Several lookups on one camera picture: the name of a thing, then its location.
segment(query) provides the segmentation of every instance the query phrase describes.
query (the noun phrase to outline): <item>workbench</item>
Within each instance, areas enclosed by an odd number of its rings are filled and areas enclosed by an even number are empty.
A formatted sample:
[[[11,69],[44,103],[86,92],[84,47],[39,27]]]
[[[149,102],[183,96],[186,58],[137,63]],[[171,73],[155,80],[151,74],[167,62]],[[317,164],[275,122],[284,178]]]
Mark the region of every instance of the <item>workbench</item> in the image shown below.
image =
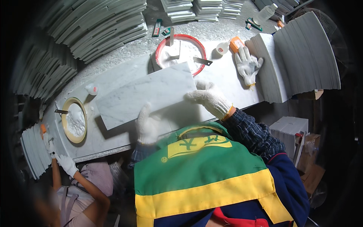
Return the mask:
[[[222,41],[235,36],[247,40],[259,32],[257,29],[245,29],[245,20],[258,12],[257,7],[252,2],[246,1],[244,3],[241,17],[237,20],[220,19],[217,23],[192,21],[175,24],[172,24],[166,13],[163,12],[160,1],[148,1],[147,3],[148,7],[144,16],[148,25],[148,35],[127,43],[125,46],[89,63],[47,107],[43,122],[50,127],[58,154],[69,155],[75,162],[83,162],[132,148],[131,145],[137,140],[134,121],[107,131],[95,101],[113,89],[132,81],[133,73],[147,75],[159,70],[155,64],[153,53],[165,37],[162,35],[151,37],[157,16],[163,19],[161,30],[172,25],[176,34],[191,35],[204,45],[207,59],[213,63],[210,66],[205,66],[195,79],[216,83],[225,96],[233,102],[233,105],[240,109],[248,108],[264,100],[258,80],[254,87],[249,88],[244,85],[243,78],[238,74],[235,67],[234,54],[228,52],[221,57],[213,51]],[[263,32],[269,34],[275,32],[274,25],[276,25],[274,21],[268,21],[263,26]],[[84,85],[90,82],[95,82],[99,87],[99,94],[95,97],[89,96],[84,89]],[[79,98],[86,109],[87,134],[86,138],[78,144],[67,139],[61,125],[61,117],[54,113],[55,103],[58,104],[59,108],[62,108],[63,103],[69,97]],[[159,127],[161,136],[193,123],[216,120],[202,105],[191,104],[187,101],[157,111],[155,114],[162,116]]]

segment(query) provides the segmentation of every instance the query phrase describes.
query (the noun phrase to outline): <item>red bowl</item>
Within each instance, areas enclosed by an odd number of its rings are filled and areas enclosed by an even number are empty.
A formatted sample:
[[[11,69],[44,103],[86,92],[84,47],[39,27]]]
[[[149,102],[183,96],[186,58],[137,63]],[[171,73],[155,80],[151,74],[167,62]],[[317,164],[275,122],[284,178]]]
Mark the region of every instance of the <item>red bowl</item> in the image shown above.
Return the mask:
[[[192,42],[196,47],[198,47],[202,58],[207,60],[207,54],[205,53],[205,49],[204,46],[202,45],[202,43],[199,42],[199,40],[197,40],[196,38],[189,36],[189,35],[185,35],[185,34],[174,34],[174,39],[178,39],[178,40],[187,40]],[[163,41],[161,41],[158,45],[158,48],[155,51],[155,60],[156,63],[158,64],[158,66],[162,69],[163,67],[160,65],[159,62],[159,57],[160,57],[160,53],[161,50],[164,48],[164,46],[166,44],[170,43],[170,36],[166,37],[165,39],[163,39]],[[198,75],[198,73],[200,73],[203,69],[204,69],[205,65],[201,64],[201,66],[199,67],[199,69],[193,73],[193,77]]]

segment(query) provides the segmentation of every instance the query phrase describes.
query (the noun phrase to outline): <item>yellow stripe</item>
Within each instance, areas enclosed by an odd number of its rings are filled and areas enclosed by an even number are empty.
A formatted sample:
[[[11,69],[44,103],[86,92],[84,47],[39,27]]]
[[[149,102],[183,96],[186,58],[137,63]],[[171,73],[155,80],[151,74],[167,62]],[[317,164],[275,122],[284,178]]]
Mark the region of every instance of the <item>yellow stripe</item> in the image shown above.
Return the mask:
[[[136,215],[136,225],[137,227],[154,227],[154,219],[142,218]]]
[[[293,218],[280,201],[276,192],[260,198],[258,201],[271,219],[272,223],[276,224],[285,221],[293,221]]]
[[[219,132],[221,134],[223,132],[222,129],[219,129],[219,128],[216,128],[216,127],[212,127],[212,126],[198,126],[198,127],[193,127],[193,128],[190,128],[190,129],[185,130],[184,132],[182,132],[181,134],[179,134],[179,138],[181,138],[182,135],[186,134],[187,132],[189,132],[191,130],[197,130],[197,129],[212,129],[212,130],[217,131],[217,132]]]
[[[156,195],[135,195],[136,214],[156,219],[261,199],[274,192],[271,173],[264,169],[190,189]],[[271,201],[266,201],[265,206],[269,206],[269,202]]]

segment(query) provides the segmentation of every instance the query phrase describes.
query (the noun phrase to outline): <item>white cotton glove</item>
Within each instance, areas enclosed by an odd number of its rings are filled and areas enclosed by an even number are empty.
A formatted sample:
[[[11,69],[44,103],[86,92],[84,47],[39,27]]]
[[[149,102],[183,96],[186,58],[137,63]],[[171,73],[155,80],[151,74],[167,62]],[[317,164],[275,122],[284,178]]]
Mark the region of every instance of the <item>white cotton glove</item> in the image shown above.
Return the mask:
[[[243,77],[245,85],[254,85],[256,83],[256,75],[264,63],[264,59],[260,57],[257,61],[255,56],[250,55],[246,46],[240,47],[238,52],[239,54],[235,53],[234,55],[236,59],[237,70]]]
[[[195,81],[198,90],[185,94],[187,99],[202,104],[207,111],[222,120],[228,115],[233,103],[228,101],[219,88],[212,82]]]
[[[75,173],[78,171],[76,163],[73,161],[73,159],[69,156],[64,156],[62,154],[60,156],[55,154],[55,157],[59,165],[61,165],[61,167],[64,169],[64,171],[73,178]]]
[[[138,142],[143,144],[155,143],[158,140],[158,127],[160,119],[156,116],[149,117],[150,103],[146,103],[135,121]]]
[[[53,140],[49,140],[49,134],[48,133],[44,133],[43,134],[43,142],[44,142],[44,145],[45,145],[45,148],[46,148],[48,154],[50,154],[50,157],[52,159],[53,158],[56,158],[54,156],[53,152],[56,154],[57,153],[57,149],[56,149],[56,147],[53,144]]]

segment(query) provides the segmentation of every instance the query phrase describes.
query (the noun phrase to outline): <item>yellow bowl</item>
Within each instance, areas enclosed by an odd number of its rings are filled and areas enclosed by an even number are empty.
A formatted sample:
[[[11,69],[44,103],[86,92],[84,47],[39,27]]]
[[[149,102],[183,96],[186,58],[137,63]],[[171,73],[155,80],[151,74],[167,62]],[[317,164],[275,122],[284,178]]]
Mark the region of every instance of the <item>yellow bowl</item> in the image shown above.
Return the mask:
[[[63,126],[64,133],[66,134],[66,136],[68,137],[68,139],[70,141],[72,141],[73,143],[80,143],[86,137],[86,133],[87,133],[87,116],[86,116],[85,107],[83,106],[82,102],[79,99],[77,99],[75,97],[70,97],[64,103],[62,110],[68,111],[69,106],[71,104],[73,104],[73,103],[77,103],[82,108],[83,115],[85,116],[85,133],[83,133],[83,135],[81,135],[81,136],[75,136],[75,135],[73,135],[68,130],[67,120],[66,120],[66,114],[62,114],[62,126]]]

